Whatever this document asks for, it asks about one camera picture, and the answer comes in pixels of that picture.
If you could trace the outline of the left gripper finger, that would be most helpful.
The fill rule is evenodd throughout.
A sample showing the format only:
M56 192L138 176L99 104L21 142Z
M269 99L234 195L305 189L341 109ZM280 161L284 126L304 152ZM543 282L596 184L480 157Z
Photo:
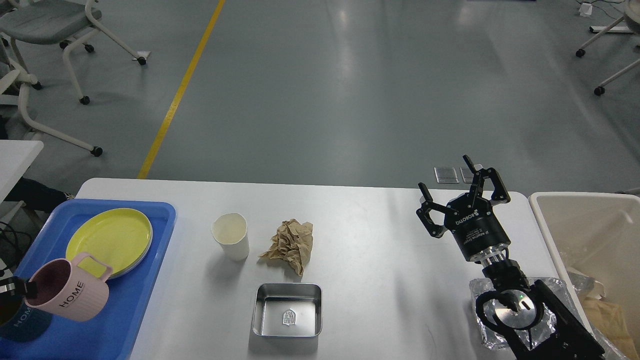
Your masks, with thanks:
M0 300L12 301L19 297L33 299L38 296L37 283L18 276L10 276L0 280Z

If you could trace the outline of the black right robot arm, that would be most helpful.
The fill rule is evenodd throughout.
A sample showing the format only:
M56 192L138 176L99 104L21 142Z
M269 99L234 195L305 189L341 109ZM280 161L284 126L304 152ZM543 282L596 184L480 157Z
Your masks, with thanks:
M511 200L498 171L462 158L472 174L469 191L442 205L419 182L416 215L436 239L449 231L464 259L481 265L491 281L493 289L475 299L480 323L503 337L518 360L603 360L603 346L550 287L530 283L510 259L511 240L493 209Z

